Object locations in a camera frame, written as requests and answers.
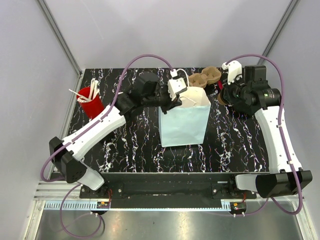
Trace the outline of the single brown paper cup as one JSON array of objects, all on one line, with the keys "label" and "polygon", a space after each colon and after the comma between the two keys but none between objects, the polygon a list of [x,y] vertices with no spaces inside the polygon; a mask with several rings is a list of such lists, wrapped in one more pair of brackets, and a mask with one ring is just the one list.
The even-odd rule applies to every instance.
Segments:
[{"label": "single brown paper cup", "polygon": [[217,97],[218,102],[221,105],[229,105],[229,95],[226,91],[221,91]]}]

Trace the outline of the stack of pulp cup carriers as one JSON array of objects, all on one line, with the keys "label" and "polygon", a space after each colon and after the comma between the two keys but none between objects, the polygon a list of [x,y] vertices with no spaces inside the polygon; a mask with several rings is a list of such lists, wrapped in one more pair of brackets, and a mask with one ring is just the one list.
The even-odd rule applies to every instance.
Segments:
[{"label": "stack of pulp cup carriers", "polygon": [[214,66],[204,68],[200,73],[194,73],[188,77],[191,87],[205,88],[207,85],[217,83],[221,79],[221,71]]}]

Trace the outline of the light blue paper bag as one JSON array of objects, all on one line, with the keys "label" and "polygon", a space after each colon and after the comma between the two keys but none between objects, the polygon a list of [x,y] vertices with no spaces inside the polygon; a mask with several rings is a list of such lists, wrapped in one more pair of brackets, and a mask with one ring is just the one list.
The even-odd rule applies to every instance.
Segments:
[{"label": "light blue paper bag", "polygon": [[211,102],[205,90],[190,86],[185,79],[187,90],[176,97],[182,105],[163,114],[158,108],[158,124],[162,147],[199,145],[204,142],[209,121]]}]

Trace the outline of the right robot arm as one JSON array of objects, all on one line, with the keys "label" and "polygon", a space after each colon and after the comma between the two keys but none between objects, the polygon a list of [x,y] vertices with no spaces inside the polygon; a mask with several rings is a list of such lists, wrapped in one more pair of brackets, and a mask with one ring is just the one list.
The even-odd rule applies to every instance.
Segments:
[{"label": "right robot arm", "polygon": [[218,101],[239,113],[255,117],[266,146],[269,173],[239,174],[227,185],[228,195],[239,198],[245,190],[262,198],[296,195],[313,179],[303,170],[290,141],[285,118],[279,117],[281,92],[271,88],[264,65],[242,66],[238,61],[222,64],[222,90]]}]

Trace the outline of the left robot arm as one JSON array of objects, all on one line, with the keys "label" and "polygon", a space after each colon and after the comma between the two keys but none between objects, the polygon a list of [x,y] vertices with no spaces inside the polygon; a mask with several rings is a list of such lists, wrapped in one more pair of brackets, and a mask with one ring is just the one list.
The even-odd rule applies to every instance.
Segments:
[{"label": "left robot arm", "polygon": [[49,161],[61,178],[69,184],[85,185],[95,197],[103,198],[108,186],[98,171],[83,163],[83,157],[107,135],[140,115],[144,108],[159,107],[166,114],[181,106],[180,95],[189,85],[175,70],[172,74],[172,79],[161,84],[154,73],[141,73],[130,87],[116,96],[115,103],[107,105],[85,126],[63,139],[53,137],[49,141]]}]

